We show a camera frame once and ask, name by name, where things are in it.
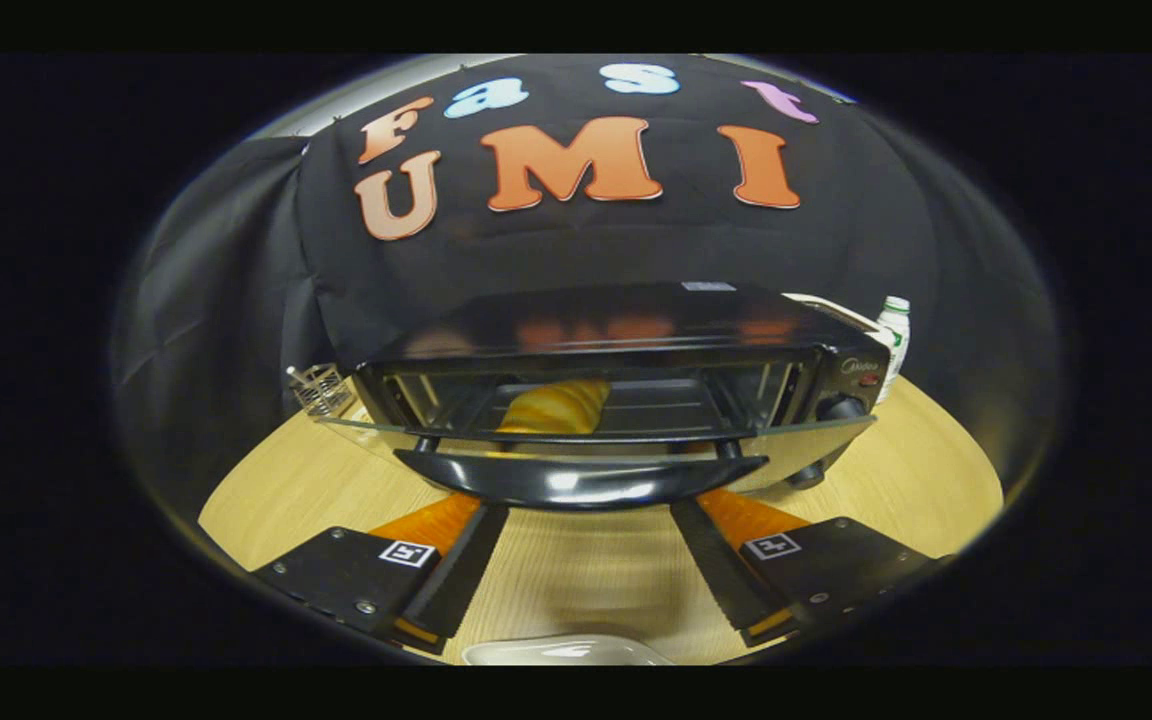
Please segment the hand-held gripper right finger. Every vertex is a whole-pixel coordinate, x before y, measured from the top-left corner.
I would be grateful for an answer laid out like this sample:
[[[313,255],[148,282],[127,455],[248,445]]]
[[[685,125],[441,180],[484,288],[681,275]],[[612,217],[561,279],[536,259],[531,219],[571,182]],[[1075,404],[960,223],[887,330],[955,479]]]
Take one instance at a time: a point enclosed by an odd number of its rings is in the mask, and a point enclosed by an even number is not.
[[[941,559],[859,520],[805,521],[727,491],[673,503],[669,511],[746,647],[805,641],[854,623],[942,568]]]

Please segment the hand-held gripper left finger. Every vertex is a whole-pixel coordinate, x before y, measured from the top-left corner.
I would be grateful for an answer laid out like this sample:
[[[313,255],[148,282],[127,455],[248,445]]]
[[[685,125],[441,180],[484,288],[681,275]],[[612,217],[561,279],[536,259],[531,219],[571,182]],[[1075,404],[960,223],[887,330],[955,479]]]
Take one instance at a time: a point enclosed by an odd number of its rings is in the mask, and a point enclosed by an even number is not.
[[[308,611],[376,641],[444,652],[509,511],[453,495],[371,530],[329,526],[253,570]]]

